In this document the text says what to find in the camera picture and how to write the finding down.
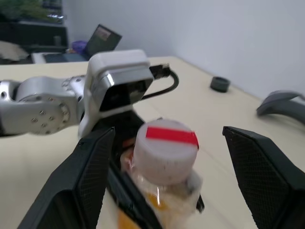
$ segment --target beige table surface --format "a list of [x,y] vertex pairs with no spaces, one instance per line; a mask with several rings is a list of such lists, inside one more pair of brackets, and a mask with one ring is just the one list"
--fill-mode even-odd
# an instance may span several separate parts
[[[180,78],[179,87],[166,95],[136,104],[145,120],[167,117],[181,121],[198,136],[200,150],[195,170],[203,177],[203,214],[186,223],[188,229],[255,229],[238,188],[222,128],[235,126],[271,138],[305,171],[305,127],[289,118],[259,119],[260,100],[231,87],[226,94],[209,89],[211,76],[175,58],[151,58],[152,64],[169,62]],[[87,63],[0,66],[0,79],[23,81],[47,75],[57,78],[86,73]],[[171,79],[153,83],[149,92],[169,86]],[[50,136],[23,135],[0,139],[0,228],[15,229],[51,172],[73,151],[77,127]],[[116,229],[118,210],[106,192],[97,229]]]

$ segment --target cable connector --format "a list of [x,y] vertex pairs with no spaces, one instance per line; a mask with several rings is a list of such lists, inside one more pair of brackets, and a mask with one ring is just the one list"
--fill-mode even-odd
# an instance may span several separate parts
[[171,74],[169,63],[151,66],[149,67],[149,70],[151,70],[155,80],[168,77]]

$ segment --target black ring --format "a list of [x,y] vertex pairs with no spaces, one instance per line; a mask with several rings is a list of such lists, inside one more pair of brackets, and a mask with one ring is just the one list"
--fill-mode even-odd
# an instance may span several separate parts
[[215,91],[225,93],[228,91],[229,85],[230,85],[229,80],[219,76],[214,76],[210,87]]

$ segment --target purple object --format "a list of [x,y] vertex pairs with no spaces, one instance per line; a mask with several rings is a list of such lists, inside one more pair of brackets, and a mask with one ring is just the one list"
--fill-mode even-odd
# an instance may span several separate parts
[[82,54],[83,50],[85,49],[87,45],[86,41],[76,41],[72,43],[72,48],[74,51],[76,51],[78,54]]

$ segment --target red stripe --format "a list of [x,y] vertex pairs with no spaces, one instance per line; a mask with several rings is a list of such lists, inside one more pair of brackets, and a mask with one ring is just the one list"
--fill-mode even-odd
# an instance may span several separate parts
[[199,149],[198,139],[195,132],[165,129],[160,127],[148,127],[146,137],[151,139],[188,143],[197,146]]

